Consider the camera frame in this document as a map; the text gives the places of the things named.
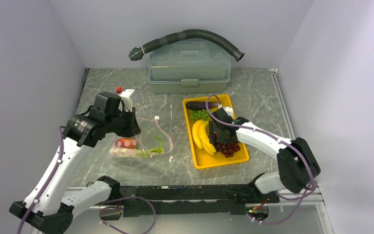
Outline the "orange red toy mango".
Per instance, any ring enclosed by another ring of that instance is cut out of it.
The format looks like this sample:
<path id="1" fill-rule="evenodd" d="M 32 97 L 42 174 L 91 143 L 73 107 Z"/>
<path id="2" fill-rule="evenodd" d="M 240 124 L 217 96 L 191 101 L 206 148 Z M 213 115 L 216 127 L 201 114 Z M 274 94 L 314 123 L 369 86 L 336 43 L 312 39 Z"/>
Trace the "orange red toy mango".
<path id="1" fill-rule="evenodd" d="M 116 140 L 115 146 L 124 149 L 137 149 L 138 141 L 134 138 L 119 138 Z"/>

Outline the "red toy grapes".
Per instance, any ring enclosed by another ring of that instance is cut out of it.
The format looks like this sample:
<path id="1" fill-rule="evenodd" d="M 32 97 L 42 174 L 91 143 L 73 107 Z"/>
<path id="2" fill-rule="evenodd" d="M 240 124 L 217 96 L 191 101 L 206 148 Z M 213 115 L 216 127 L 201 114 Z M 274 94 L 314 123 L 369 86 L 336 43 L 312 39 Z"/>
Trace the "red toy grapes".
<path id="1" fill-rule="evenodd" d="M 217 143 L 216 151 L 222 153 L 226 158 L 233 157 L 241 148 L 238 143 Z"/>

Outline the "green toy grapes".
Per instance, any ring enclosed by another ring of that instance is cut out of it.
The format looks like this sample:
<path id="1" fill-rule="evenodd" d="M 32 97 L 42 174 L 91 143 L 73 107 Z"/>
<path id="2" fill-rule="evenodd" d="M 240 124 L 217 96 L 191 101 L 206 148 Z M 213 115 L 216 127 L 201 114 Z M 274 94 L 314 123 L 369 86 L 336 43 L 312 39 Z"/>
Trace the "green toy grapes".
<path id="1" fill-rule="evenodd" d="M 207 110 L 190 110 L 189 119 L 193 122 L 196 122 L 198 120 L 209 121 L 211 120 L 211 117 Z"/>

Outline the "clear zip top bag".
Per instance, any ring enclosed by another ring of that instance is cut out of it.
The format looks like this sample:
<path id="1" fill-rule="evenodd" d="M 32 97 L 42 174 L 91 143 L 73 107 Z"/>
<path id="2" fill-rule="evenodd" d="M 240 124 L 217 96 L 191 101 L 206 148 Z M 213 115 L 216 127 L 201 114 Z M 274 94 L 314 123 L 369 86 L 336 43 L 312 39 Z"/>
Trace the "clear zip top bag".
<path id="1" fill-rule="evenodd" d="M 157 157 L 157 156 L 170 153 L 174 148 L 173 141 L 170 137 L 170 134 L 163 130 L 163 128 L 160 125 L 159 120 L 160 120 L 159 116 L 155 116 L 153 119 L 147 119 L 147 118 L 138 119 L 137 123 L 139 127 L 141 128 L 141 134 L 131 137 L 131 138 L 135 138 L 137 141 L 141 143 L 143 147 L 147 149 L 158 147 L 159 143 L 154 137 L 157 136 L 161 138 L 163 140 L 164 153 L 154 155 L 153 157 Z M 150 159 L 150 158 L 136 157 L 136 158 L 120 158 L 116 160 L 145 160 L 145 159 Z"/>

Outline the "yellow plastic tray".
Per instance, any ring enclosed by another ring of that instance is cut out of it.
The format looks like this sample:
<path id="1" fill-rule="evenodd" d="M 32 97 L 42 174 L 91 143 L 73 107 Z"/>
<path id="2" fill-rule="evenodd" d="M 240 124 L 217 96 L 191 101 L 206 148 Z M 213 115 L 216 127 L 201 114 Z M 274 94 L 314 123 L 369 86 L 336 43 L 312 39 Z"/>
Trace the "yellow plastic tray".
<path id="1" fill-rule="evenodd" d="M 214 155 L 209 155 L 205 150 L 196 147 L 192 137 L 193 121 L 189 118 L 189 109 L 186 107 L 186 104 L 190 101 L 206 101 L 206 99 L 207 97 L 193 97 L 186 98 L 182 101 L 194 167 L 200 170 L 248 162 L 249 153 L 246 145 L 243 143 L 238 144 L 240 150 L 235 152 L 232 157 L 225 157 L 220 152 L 217 152 Z"/>

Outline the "purple toy eggplant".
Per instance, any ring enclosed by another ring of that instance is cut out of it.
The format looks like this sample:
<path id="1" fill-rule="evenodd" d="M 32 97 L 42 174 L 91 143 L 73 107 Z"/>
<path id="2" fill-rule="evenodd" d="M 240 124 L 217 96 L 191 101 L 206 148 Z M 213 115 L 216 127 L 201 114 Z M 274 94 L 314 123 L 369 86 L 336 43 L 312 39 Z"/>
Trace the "purple toy eggplant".
<path id="1" fill-rule="evenodd" d="M 219 106 L 217 102 L 208 102 L 206 104 L 205 101 L 189 101 L 185 104 L 186 108 L 193 111 L 199 111 L 199 110 L 206 110 L 208 107 L 209 109 L 216 108 Z"/>

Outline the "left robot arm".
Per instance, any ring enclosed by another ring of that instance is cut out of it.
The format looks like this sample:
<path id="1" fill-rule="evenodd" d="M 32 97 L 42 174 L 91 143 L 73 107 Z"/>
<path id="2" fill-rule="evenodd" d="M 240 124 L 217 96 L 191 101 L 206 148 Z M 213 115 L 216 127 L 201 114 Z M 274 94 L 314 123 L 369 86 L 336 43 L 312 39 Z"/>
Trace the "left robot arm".
<path id="1" fill-rule="evenodd" d="M 117 203 L 120 184 L 109 176 L 69 197 L 64 194 L 82 160 L 107 134 L 134 137 L 141 133 L 133 93 L 133 89 L 101 92 L 85 112 L 71 117 L 59 129 L 59 147 L 39 183 L 24 200 L 11 205 L 10 213 L 44 234 L 62 234 L 91 206 L 103 201 Z"/>

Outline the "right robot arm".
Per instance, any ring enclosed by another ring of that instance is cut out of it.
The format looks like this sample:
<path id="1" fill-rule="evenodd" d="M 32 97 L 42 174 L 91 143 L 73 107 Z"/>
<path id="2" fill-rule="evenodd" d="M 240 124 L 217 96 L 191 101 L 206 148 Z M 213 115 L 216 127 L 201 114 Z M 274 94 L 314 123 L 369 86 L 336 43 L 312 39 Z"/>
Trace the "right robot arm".
<path id="1" fill-rule="evenodd" d="M 217 140 L 244 143 L 269 155 L 278 164 L 278 170 L 262 173 L 250 182 L 249 197 L 261 202 L 270 192 L 287 189 L 295 194 L 313 189 L 321 169 L 307 141 L 301 137 L 289 139 L 257 127 L 243 117 L 233 118 L 225 108 L 211 115 L 211 129 Z"/>

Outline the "yellow toy bananas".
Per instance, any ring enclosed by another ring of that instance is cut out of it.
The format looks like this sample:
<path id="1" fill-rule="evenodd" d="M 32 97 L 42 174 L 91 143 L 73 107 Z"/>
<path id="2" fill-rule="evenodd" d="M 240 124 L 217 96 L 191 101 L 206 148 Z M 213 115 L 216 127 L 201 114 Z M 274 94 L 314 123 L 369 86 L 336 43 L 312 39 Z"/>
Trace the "yellow toy bananas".
<path id="1" fill-rule="evenodd" d="M 209 155 L 214 155 L 216 149 L 210 143 L 209 136 L 207 135 L 208 121 L 198 120 L 193 124 L 192 137 L 195 145 L 200 150 L 204 150 Z"/>

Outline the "grey plastic storage box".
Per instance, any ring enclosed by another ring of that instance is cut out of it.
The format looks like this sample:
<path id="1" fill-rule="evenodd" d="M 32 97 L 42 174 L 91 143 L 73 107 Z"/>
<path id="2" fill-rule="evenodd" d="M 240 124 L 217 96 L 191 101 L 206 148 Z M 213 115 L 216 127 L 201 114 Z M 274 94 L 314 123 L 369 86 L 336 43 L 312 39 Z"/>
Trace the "grey plastic storage box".
<path id="1" fill-rule="evenodd" d="M 206 40 L 183 40 L 149 53 L 149 84 L 157 94 L 223 92 L 230 55 Z"/>

